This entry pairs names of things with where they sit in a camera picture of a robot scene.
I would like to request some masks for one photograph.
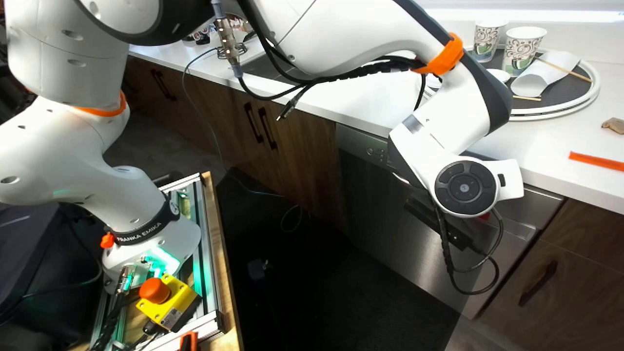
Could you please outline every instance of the cabinet door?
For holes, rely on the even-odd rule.
[[[213,131],[217,125],[223,127],[229,108],[234,112],[229,90],[195,76],[182,76],[164,67],[131,61],[125,76],[131,108],[193,147],[230,162],[230,149],[215,141],[221,133],[229,135],[229,129]]]
[[[544,244],[576,252],[624,273],[624,217],[585,203],[568,201]]]
[[[246,125],[242,125],[242,114],[236,108],[234,92],[230,88],[193,80],[193,104],[197,102],[197,129],[211,139],[211,151],[229,166],[240,166],[248,162],[248,139]]]
[[[246,119],[250,154],[240,168],[344,231],[336,125],[303,112],[277,121],[281,106],[256,102],[246,94],[236,94],[236,102]]]
[[[566,203],[480,322],[527,349],[624,349],[624,275],[568,248],[564,229],[587,227]]]

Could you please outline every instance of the cabinet handle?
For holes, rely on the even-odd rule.
[[[254,131],[256,143],[262,145],[266,139],[256,129],[254,115],[252,115],[254,114],[254,106],[246,104],[244,110],[246,110],[248,123],[250,123],[250,127]]]
[[[178,102],[178,98],[162,82],[164,75],[160,71],[152,71],[152,78],[166,100]]]
[[[529,283],[529,287],[523,291],[521,299],[519,299],[519,307],[527,307],[529,301],[558,273],[558,262],[548,262],[541,275],[535,277],[533,283]]]
[[[268,110],[266,108],[260,108],[258,110],[258,115],[260,115],[260,123],[262,123],[262,129],[266,131],[268,139],[269,139],[269,147],[273,151],[277,151],[277,143],[275,139],[271,137],[271,129],[269,129],[269,123],[268,123]]]

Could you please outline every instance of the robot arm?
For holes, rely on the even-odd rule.
[[[480,217],[498,201],[523,197],[517,162],[459,156],[507,123],[509,90],[464,55],[461,39],[449,36],[416,0],[367,0],[365,6],[361,0],[238,0],[238,4],[256,32],[269,37],[275,49],[307,76],[346,75],[396,51],[412,51],[418,61],[429,63],[420,75],[437,75],[445,84],[433,100],[390,133],[396,151],[437,205],[453,217]],[[219,20],[221,0],[213,0],[213,8]],[[127,24],[110,18],[98,20],[121,39],[129,36],[119,32],[139,32],[137,24],[129,30]],[[221,36],[221,39],[225,51],[232,53],[230,37]],[[236,55],[229,59],[238,73]]]
[[[6,0],[10,69],[39,98],[0,127],[2,203],[76,203],[119,236],[106,254],[112,275],[147,254],[191,256],[199,229],[168,211],[137,168],[110,168],[102,154],[121,135],[127,43],[178,41],[221,16],[221,0]],[[248,16],[310,76],[349,73],[394,51],[431,63],[451,43],[414,0],[240,0]],[[412,172],[451,215],[478,217],[521,197],[513,162],[459,156],[509,117],[509,94],[468,55],[445,73],[443,90],[390,133]]]

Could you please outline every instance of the kitchen counter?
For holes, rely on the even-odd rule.
[[[166,47],[131,47],[131,55],[184,71],[188,63],[209,49],[209,45],[172,43]],[[260,43],[252,39],[242,65],[262,55]],[[507,123],[470,151],[488,158],[517,158],[525,184],[624,215],[624,174],[568,160],[570,151],[576,151],[624,162],[624,137],[601,129],[601,123],[609,117],[624,119],[620,82],[624,63],[591,61],[591,65],[603,82],[597,102],[587,110],[550,121]],[[217,59],[215,53],[197,61],[190,75],[242,90],[229,63]],[[246,84],[258,94],[275,94],[289,88],[250,75]],[[410,114],[418,88],[420,76],[416,75],[375,75],[357,82],[318,86],[301,100],[299,110],[388,137],[390,129]]]

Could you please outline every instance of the plate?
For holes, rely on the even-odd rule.
[[[556,106],[513,110],[511,112],[511,121],[529,121],[529,117],[546,119],[548,115],[560,117],[568,110],[580,112],[580,108],[587,108],[591,102],[595,102],[597,96],[599,96],[599,90],[601,90],[601,76],[585,61],[580,63],[580,69],[593,80],[593,84],[589,86],[589,90],[583,96],[574,98],[570,102],[556,104]]]

